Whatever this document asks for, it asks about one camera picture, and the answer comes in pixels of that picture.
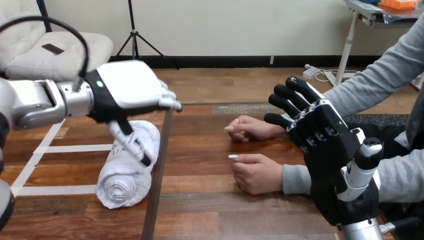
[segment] rolled towel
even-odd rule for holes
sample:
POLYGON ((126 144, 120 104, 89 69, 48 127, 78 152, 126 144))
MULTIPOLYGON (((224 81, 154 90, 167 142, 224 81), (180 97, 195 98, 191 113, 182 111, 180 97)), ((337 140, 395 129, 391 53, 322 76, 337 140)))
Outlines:
POLYGON ((146 197, 152 184, 153 165, 158 159, 161 138, 158 129, 148 121, 134 120, 129 124, 151 164, 145 167, 118 141, 113 142, 95 190, 98 199, 109 209, 131 207, 146 197))

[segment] fingernail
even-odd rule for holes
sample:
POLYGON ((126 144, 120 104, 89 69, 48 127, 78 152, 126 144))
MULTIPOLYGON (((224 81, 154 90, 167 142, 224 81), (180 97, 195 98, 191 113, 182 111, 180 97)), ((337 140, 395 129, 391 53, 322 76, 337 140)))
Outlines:
POLYGON ((226 127, 224 127, 224 130, 226 132, 233 132, 234 131, 234 127, 233 126, 226 126, 226 127))
POLYGON ((229 155, 228 158, 229 159, 238 159, 239 155, 229 155))

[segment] tripod stand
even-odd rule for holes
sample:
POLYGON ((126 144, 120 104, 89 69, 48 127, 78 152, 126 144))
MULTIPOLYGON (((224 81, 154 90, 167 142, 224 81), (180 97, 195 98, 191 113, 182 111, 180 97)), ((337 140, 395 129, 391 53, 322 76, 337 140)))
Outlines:
MULTIPOLYGON (((141 40, 143 40, 147 45, 149 45, 153 50, 155 50, 159 55, 162 56, 162 58, 167 59, 165 55, 163 55, 159 50, 157 50, 150 42, 148 42, 144 37, 140 35, 138 31, 136 31, 136 26, 134 24, 134 16, 133 16, 133 4, 131 3, 131 0, 128 0, 128 6, 129 6, 129 17, 131 19, 131 29, 132 31, 129 33, 129 37, 126 39, 125 43, 122 45, 120 50, 117 53, 117 57, 121 54, 122 50, 125 48, 127 43, 132 38, 132 59, 140 60, 141 57, 139 55, 139 48, 137 46, 137 37, 139 37, 141 40)), ((174 62, 171 63, 176 69, 180 69, 174 62)))

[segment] orange box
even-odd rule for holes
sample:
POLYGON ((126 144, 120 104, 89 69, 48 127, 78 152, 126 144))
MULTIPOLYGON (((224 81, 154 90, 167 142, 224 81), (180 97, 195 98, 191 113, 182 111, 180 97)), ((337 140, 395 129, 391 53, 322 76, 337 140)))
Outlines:
POLYGON ((380 5, 401 10, 401 9, 416 9, 419 0, 381 0, 380 5))

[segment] green indicator light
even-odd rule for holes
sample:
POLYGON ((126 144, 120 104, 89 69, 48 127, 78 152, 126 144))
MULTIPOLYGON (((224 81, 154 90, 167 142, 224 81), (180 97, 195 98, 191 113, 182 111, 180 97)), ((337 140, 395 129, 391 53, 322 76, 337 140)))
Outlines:
POLYGON ((97 81, 96 83, 97 83, 97 86, 99 86, 99 87, 103 88, 103 82, 101 82, 101 81, 97 81))

